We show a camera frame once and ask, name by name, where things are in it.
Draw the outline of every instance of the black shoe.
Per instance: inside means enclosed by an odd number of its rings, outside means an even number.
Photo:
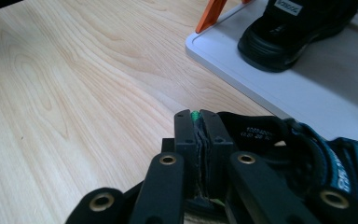
[[[284,71],[309,43],[342,31],[357,9],[358,0],[269,0],[263,16],[243,33],[238,49],[257,69]]]

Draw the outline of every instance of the white label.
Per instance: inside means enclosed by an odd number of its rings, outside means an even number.
[[[302,8],[301,5],[291,2],[289,0],[277,0],[274,6],[294,16],[297,16]]]

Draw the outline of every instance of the wooden table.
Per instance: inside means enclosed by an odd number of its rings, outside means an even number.
[[[0,9],[0,223],[63,223],[88,192],[130,189],[181,110],[269,114],[186,55],[207,2]]]

